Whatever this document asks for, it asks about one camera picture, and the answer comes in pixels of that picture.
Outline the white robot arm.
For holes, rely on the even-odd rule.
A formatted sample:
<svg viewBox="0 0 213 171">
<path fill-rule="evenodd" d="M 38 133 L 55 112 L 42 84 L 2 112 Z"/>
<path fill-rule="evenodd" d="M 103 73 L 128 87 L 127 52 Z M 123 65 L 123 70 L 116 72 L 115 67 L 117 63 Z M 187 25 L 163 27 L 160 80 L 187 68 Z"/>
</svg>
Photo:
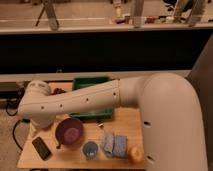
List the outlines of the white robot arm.
<svg viewBox="0 0 213 171">
<path fill-rule="evenodd" d="M 208 171 L 198 95 L 174 73 L 115 79 L 57 95 L 46 82 L 33 80 L 18 114 L 45 128 L 59 114 L 117 107 L 140 110 L 146 171 Z"/>
</svg>

